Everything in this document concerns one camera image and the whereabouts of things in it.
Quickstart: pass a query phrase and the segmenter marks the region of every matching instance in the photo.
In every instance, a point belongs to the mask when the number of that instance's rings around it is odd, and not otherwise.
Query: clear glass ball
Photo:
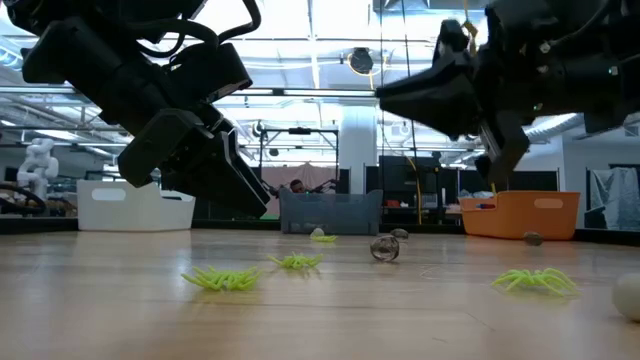
[[[371,255],[378,261],[392,261],[400,254],[400,243],[391,235],[373,240],[370,248]]]

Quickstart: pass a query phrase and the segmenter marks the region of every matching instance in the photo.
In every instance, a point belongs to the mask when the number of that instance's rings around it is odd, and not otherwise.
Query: white robot
[[[58,159],[51,156],[53,145],[51,139],[33,139],[27,146],[27,157],[18,169],[18,186],[28,188],[43,201],[47,200],[48,179],[58,176]]]

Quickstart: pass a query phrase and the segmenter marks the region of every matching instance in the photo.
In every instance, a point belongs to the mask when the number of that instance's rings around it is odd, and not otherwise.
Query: toy spider
[[[563,290],[572,293],[576,291],[576,284],[569,279],[562,271],[548,268],[544,271],[536,270],[533,274],[529,270],[509,270],[500,275],[491,286],[501,285],[503,283],[511,283],[507,286],[506,291],[510,291],[516,285],[526,286],[544,286],[559,296],[565,296]]]
[[[209,271],[193,268],[195,278],[182,274],[188,282],[211,290],[250,290],[260,277],[260,271],[254,266],[246,271],[216,271],[209,266]]]
[[[333,236],[311,236],[311,240],[315,241],[315,242],[328,242],[328,243],[332,243],[335,242],[336,239],[338,237],[333,235]]]
[[[273,261],[274,263],[284,268],[298,270],[298,269],[302,269],[305,265],[308,267],[315,267],[320,263],[320,261],[322,261],[323,256],[324,255],[320,254],[316,257],[310,258],[302,254],[296,255],[296,253],[294,252],[292,256],[285,256],[284,259],[282,260],[278,260],[273,256],[267,256],[267,257],[269,258],[269,260]]]

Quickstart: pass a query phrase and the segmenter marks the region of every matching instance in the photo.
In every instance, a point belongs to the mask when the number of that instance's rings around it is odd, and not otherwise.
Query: white column
[[[338,163],[341,169],[351,170],[351,194],[362,194],[365,190],[364,167],[376,165],[376,109],[347,106],[343,108],[342,119]]]

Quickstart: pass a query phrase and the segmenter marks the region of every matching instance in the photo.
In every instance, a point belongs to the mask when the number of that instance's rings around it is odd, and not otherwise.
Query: black robotic arm
[[[240,57],[225,40],[255,30],[260,12],[243,0],[252,21],[217,35],[190,21],[206,0],[5,0],[11,21],[40,40],[25,50],[29,83],[71,83],[134,140],[118,158],[136,187],[159,168],[163,186],[260,216],[269,197],[237,152],[233,126],[211,103],[251,86]],[[167,32],[169,52],[144,48]],[[202,42],[177,52],[185,36]],[[159,66],[146,56],[171,57]]]
[[[476,56],[455,20],[442,23],[433,66],[377,90],[383,110],[457,139],[480,135],[476,165],[504,182],[529,147],[537,116],[584,113],[588,133],[638,110],[640,2],[496,0],[485,9],[489,40]]]

